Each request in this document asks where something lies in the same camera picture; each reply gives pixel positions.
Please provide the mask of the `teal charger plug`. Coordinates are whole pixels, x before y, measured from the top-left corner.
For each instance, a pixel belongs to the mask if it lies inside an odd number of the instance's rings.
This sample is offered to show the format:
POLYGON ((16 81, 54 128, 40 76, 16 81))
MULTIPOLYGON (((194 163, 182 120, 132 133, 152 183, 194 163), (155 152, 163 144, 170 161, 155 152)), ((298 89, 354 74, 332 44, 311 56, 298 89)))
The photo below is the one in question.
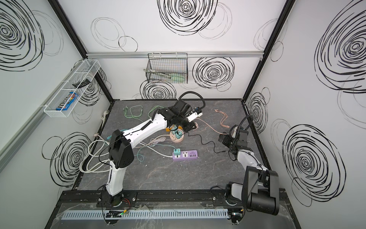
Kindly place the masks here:
POLYGON ((183 137, 184 132, 183 132, 183 130, 181 130, 181 129, 179 129, 179 128, 178 128, 178 129, 175 131, 174 135, 175 135, 175 137, 176 137, 177 139, 179 139, 179 138, 183 137))
POLYGON ((181 156, 181 150, 179 148, 176 148, 173 150, 173 157, 179 158, 181 156))

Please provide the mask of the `pink round power strip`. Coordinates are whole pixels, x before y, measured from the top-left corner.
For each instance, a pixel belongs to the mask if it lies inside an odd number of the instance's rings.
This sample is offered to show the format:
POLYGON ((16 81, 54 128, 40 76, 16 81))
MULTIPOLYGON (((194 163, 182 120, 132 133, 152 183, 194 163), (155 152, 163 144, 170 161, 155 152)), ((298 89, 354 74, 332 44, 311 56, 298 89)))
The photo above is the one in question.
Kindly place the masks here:
POLYGON ((174 142, 174 143, 180 143, 184 140, 184 133, 181 131, 178 131, 177 133, 174 133, 173 131, 171 131, 169 133, 170 139, 174 142))

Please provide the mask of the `purple power strip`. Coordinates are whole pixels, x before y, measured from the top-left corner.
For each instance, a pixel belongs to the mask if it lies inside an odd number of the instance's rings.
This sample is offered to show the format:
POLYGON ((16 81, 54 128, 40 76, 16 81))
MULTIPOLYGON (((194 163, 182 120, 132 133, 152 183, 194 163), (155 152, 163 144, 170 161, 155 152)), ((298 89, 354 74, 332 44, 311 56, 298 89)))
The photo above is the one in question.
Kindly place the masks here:
POLYGON ((173 161, 187 161, 198 159, 197 150, 181 151, 180 155, 173 154, 173 161))

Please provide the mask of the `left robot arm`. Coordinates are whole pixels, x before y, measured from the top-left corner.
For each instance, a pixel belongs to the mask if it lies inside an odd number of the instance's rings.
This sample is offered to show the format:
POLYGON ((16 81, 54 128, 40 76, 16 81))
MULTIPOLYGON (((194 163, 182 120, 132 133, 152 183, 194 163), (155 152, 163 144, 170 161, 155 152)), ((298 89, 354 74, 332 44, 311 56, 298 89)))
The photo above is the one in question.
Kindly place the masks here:
POLYGON ((182 127, 184 132, 196 129, 194 120, 202 116, 204 107, 205 105, 193 109, 179 99, 173 106, 156 109, 150 119, 131 129, 114 131, 108 146, 110 171, 105 186, 110 197, 120 194, 124 188, 124 176, 127 167, 134 160, 134 148, 146 138, 168 127, 182 127))

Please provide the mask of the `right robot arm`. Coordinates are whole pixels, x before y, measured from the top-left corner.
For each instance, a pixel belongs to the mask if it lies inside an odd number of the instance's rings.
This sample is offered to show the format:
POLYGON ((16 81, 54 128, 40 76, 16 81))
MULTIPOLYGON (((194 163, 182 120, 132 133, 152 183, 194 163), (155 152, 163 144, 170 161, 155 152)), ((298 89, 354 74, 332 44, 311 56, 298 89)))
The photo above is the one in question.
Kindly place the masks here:
POLYGON ((230 182, 226 186, 226 202, 234 206, 241 203, 245 210, 277 215, 279 203, 278 174, 264 166, 248 147, 248 131, 231 131, 219 135, 219 142, 228 147, 245 170, 242 184, 230 182))

